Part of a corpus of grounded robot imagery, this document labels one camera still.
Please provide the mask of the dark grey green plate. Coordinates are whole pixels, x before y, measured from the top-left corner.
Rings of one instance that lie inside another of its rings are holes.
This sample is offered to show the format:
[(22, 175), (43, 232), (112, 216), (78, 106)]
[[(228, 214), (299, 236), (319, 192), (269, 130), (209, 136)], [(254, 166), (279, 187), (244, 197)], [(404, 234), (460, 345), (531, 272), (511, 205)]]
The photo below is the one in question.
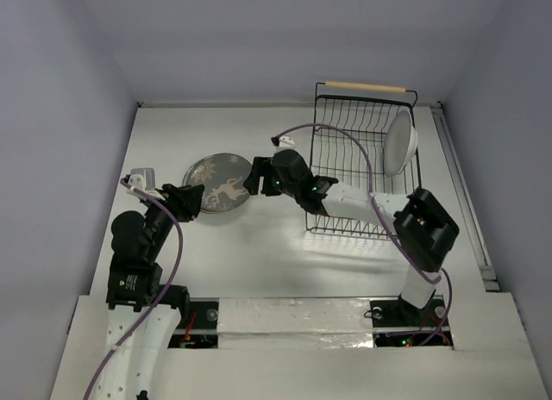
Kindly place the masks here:
[(217, 197), (245, 203), (250, 195), (243, 182), (251, 167), (247, 159), (236, 153), (216, 153), (194, 163), (184, 175), (182, 185), (203, 184), (203, 200)]

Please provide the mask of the white grey bowl plate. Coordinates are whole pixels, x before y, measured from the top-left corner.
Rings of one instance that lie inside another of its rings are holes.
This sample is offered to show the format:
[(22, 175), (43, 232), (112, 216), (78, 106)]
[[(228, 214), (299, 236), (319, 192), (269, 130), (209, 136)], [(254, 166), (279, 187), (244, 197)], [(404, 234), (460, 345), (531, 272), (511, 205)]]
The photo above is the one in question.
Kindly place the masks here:
[(411, 162), (417, 151), (417, 143), (418, 134), (411, 112), (399, 111), (384, 140), (383, 171), (386, 177), (394, 178)]

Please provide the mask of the red teal flower plate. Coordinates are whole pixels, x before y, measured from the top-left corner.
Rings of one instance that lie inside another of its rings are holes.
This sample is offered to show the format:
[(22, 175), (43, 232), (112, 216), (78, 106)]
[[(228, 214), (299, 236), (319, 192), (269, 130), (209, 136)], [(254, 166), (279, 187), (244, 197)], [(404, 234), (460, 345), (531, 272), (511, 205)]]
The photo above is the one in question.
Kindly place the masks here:
[(208, 197), (202, 201), (201, 211), (208, 214), (221, 214), (236, 209), (244, 204), (244, 201), (219, 200), (217, 197)]

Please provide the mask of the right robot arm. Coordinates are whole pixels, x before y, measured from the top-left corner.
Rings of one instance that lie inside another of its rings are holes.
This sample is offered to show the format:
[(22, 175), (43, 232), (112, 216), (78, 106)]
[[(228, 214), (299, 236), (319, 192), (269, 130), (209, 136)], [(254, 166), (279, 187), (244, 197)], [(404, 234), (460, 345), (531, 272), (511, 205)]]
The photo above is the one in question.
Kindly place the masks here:
[(399, 294), (398, 317), (416, 324), (428, 315), (443, 261), (460, 233), (457, 223), (430, 191), (417, 188), (410, 195), (369, 193), (336, 178), (313, 174), (293, 149), (255, 157), (243, 185), (251, 195), (291, 197), (314, 216), (382, 227), (410, 265)]

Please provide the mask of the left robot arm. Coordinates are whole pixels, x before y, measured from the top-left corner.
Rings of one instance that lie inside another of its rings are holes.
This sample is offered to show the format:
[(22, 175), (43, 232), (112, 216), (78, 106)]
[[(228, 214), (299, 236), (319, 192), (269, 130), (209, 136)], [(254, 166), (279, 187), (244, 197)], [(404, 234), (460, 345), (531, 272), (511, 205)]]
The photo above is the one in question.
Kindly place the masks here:
[(179, 265), (163, 281), (157, 258), (170, 232), (176, 231), (176, 259), (182, 259), (181, 226), (198, 216), (204, 186), (165, 184), (148, 191), (132, 176), (120, 183), (147, 210), (125, 211), (111, 224), (105, 355), (85, 390), (86, 399), (151, 398), (155, 369), (173, 332), (191, 316), (189, 291), (173, 284)]

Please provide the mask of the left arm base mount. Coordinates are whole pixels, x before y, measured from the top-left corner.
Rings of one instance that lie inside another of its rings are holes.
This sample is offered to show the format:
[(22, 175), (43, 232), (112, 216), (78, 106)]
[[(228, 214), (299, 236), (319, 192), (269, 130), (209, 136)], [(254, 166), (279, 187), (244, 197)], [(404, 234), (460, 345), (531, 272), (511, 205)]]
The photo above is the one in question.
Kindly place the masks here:
[(218, 348), (218, 318), (218, 299), (192, 300), (190, 314), (176, 327), (168, 347), (180, 349)]

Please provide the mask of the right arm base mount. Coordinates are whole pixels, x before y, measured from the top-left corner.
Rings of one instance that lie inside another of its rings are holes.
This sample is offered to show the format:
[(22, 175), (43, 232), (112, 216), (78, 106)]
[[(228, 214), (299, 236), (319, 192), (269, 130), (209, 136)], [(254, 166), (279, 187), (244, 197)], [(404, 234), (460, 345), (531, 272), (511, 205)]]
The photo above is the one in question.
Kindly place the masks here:
[(434, 293), (424, 308), (417, 309), (401, 297), (371, 299), (363, 312), (373, 327), (376, 347), (454, 346), (449, 312), (449, 295)]

